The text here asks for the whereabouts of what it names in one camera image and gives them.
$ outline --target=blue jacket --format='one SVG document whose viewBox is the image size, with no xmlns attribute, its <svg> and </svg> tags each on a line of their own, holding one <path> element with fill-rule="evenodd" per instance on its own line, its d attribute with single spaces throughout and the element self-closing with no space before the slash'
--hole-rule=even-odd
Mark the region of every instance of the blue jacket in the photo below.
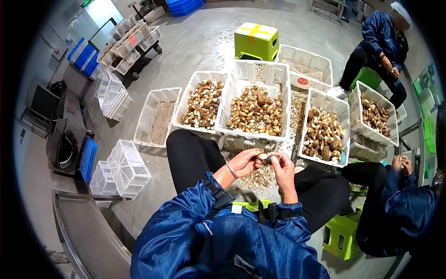
<svg viewBox="0 0 446 279">
<path fill-rule="evenodd" d="M 367 66 L 379 67 L 381 65 L 379 55 L 384 52 L 392 65 L 401 72 L 409 45 L 404 32 L 400 32 L 398 36 L 395 34 L 390 14 L 374 11 L 363 22 L 362 34 L 364 40 L 356 48 L 363 48 L 368 53 Z"/>
<path fill-rule="evenodd" d="M 206 176 L 215 181 L 212 173 Z M 236 279 L 251 272 L 262 278 L 329 278 L 316 250 L 306 245 L 311 235 L 304 217 L 271 228 L 246 208 L 236 214 L 228 206 L 205 220 L 214 203 L 202 180 L 164 203 L 136 240 L 131 277 Z"/>
<path fill-rule="evenodd" d="M 392 257 L 410 252 L 427 233 L 438 195 L 430 186 L 418 188 L 414 180 L 414 173 L 406 177 L 391 167 L 382 192 L 366 199 L 356 237 L 367 255 Z"/>
</svg>

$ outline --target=green plastic stool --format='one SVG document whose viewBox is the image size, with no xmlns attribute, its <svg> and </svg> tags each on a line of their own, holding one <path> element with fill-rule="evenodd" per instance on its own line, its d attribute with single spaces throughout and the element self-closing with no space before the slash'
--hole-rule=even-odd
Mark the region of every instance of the green plastic stool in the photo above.
<svg viewBox="0 0 446 279">
<path fill-rule="evenodd" d="M 359 80 L 362 83 L 365 83 L 373 90 L 376 90 L 380 85 L 381 81 L 383 81 L 380 75 L 369 67 L 362 67 L 359 71 L 359 74 L 356 76 L 356 79 L 352 82 L 351 88 L 354 89 L 356 87 L 356 81 Z"/>
<path fill-rule="evenodd" d="M 260 200 L 260 201 L 263 204 L 263 208 L 268 208 L 268 204 L 271 203 L 270 200 Z M 250 202 L 234 201 L 232 204 L 238 204 L 244 206 L 246 207 L 247 210 L 251 212 L 259 211 L 259 202 L 250 203 Z"/>
<path fill-rule="evenodd" d="M 328 221 L 325 230 L 327 228 L 330 230 L 330 236 L 328 237 L 328 243 L 325 243 L 325 241 L 322 243 L 322 249 L 344 261 L 361 253 L 362 251 L 356 241 L 356 230 L 361 213 L 362 206 L 359 206 L 356 208 L 356 212 L 352 214 L 346 216 L 335 215 Z"/>
<path fill-rule="evenodd" d="M 248 55 L 274 61 L 279 51 L 279 32 L 274 27 L 245 22 L 234 32 L 235 58 Z"/>
</svg>

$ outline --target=person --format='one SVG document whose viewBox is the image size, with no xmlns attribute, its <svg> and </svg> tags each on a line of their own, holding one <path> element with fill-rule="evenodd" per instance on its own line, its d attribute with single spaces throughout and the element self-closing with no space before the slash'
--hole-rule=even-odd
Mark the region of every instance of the person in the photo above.
<svg viewBox="0 0 446 279">
<path fill-rule="evenodd" d="M 295 175 L 289 157 L 275 154 L 282 202 L 250 212 L 232 205 L 226 190 L 262 167 L 256 156 L 263 150 L 242 151 L 226 163 L 215 141 L 182 129 L 166 145 L 178 196 L 138 236 L 131 277 L 329 278 L 306 243 L 348 202 L 345 178 L 312 166 Z"/>
<path fill-rule="evenodd" d="M 406 90 L 399 79 L 409 45 L 404 31 L 412 27 L 412 20 L 403 6 L 391 4 L 392 14 L 374 11 L 363 22 L 364 40 L 359 43 L 345 65 L 339 86 L 327 93 L 344 99 L 362 67 L 376 71 L 393 93 L 390 102 L 399 108 L 406 99 Z"/>
<path fill-rule="evenodd" d="M 356 232 L 361 250 L 373 257 L 414 251 L 427 233 L 441 188 L 417 187 L 411 162 L 400 155 L 386 167 L 377 162 L 348 164 L 342 176 L 368 187 Z"/>
<path fill-rule="evenodd" d="M 356 2 L 357 0 L 345 0 L 345 5 L 347 5 L 346 7 L 344 7 L 344 11 L 342 13 L 342 17 L 341 19 L 345 22 L 350 22 L 350 17 L 351 17 L 351 8 L 353 7 L 353 2 Z"/>
</svg>

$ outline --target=white sneaker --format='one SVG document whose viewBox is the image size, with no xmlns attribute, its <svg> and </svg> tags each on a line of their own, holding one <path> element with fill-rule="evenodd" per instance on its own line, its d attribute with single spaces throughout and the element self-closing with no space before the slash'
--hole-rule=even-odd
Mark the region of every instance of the white sneaker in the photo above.
<svg viewBox="0 0 446 279">
<path fill-rule="evenodd" d="M 340 87 L 340 86 L 336 86 L 336 87 L 328 89 L 327 94 L 329 96 L 340 98 L 340 99 L 345 99 L 345 97 L 347 96 L 347 94 L 345 93 L 345 90 L 342 89 L 342 87 Z"/>
</svg>

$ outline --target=hairnet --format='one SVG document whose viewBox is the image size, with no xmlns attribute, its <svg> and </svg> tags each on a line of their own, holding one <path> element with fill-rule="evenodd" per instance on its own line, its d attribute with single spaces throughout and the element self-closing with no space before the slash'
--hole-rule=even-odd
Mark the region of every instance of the hairnet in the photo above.
<svg viewBox="0 0 446 279">
<path fill-rule="evenodd" d="M 397 11 L 409 24 L 409 28 L 412 28 L 412 19 L 410 18 L 409 13 L 406 11 L 406 9 L 398 2 L 393 2 L 390 4 L 390 7 Z"/>
</svg>

